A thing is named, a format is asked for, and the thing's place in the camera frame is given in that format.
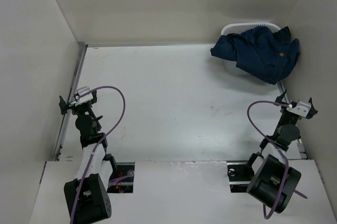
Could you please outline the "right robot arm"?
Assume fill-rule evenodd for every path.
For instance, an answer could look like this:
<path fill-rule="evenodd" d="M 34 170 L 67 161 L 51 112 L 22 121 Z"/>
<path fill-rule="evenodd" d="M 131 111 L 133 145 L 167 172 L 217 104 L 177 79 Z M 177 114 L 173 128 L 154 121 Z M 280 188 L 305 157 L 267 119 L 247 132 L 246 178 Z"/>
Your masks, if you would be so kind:
<path fill-rule="evenodd" d="M 263 137 L 260 152 L 252 154 L 250 163 L 244 166 L 245 175 L 251 179 L 246 192 L 262 203 L 266 220 L 274 213 L 282 213 L 294 194 L 307 198 L 296 189 L 301 173 L 290 166 L 285 153 L 292 142 L 301 138 L 297 122 L 313 118 L 318 110 L 311 98 L 307 102 L 298 100 L 287 103 L 283 101 L 285 94 L 283 92 L 275 101 L 255 101 L 246 111 L 249 122 Z M 281 117 L 272 135 L 264 134 L 251 118 L 251 108 L 257 104 L 273 104 L 280 107 Z"/>

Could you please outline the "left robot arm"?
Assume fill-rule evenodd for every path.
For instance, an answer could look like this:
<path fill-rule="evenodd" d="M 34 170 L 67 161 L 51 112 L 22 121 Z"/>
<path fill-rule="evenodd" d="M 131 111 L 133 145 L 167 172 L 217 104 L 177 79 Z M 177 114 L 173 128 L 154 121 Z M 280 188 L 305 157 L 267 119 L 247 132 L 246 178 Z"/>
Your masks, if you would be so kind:
<path fill-rule="evenodd" d="M 92 111 L 96 92 L 85 97 L 77 93 L 66 103 L 60 97 L 60 110 L 77 116 L 75 126 L 80 132 L 83 157 L 77 174 L 65 183 L 64 194 L 70 223 L 96 223 L 111 217 L 111 202 L 107 193 L 108 182 L 116 179 L 118 167 L 111 154 L 106 152 L 106 134 L 101 132 L 99 120 Z"/>

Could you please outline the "dark blue denim trousers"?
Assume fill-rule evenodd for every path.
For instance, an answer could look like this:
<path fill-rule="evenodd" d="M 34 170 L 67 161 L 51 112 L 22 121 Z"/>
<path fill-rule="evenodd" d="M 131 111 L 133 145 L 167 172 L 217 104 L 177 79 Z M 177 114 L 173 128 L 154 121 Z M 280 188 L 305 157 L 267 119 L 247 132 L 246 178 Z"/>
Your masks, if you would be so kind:
<path fill-rule="evenodd" d="M 211 55 L 236 63 L 236 67 L 268 84 L 287 78 L 300 56 L 300 41 L 286 26 L 272 32 L 257 26 L 240 34 L 221 35 Z"/>

